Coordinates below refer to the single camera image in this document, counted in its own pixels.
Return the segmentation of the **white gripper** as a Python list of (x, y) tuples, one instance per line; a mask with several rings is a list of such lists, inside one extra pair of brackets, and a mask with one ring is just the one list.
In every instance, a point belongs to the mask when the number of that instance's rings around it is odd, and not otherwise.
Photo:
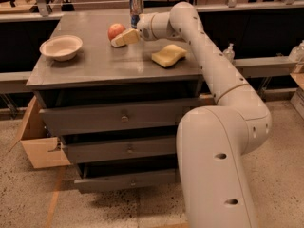
[(140, 14), (137, 29), (127, 29), (111, 40), (111, 46), (114, 48), (124, 47), (126, 45), (138, 43), (140, 36), (145, 41), (154, 41), (155, 36), (152, 29), (154, 13)]

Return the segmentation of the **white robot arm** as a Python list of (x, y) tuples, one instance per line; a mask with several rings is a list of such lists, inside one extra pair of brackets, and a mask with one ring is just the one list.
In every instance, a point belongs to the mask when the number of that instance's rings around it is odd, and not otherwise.
[(142, 14), (135, 29), (115, 33), (115, 48), (158, 39), (184, 40), (215, 104), (186, 113), (178, 126), (177, 156), (190, 228), (259, 228), (241, 156), (265, 143), (272, 117), (246, 79), (204, 32), (196, 9), (179, 2), (164, 13)]

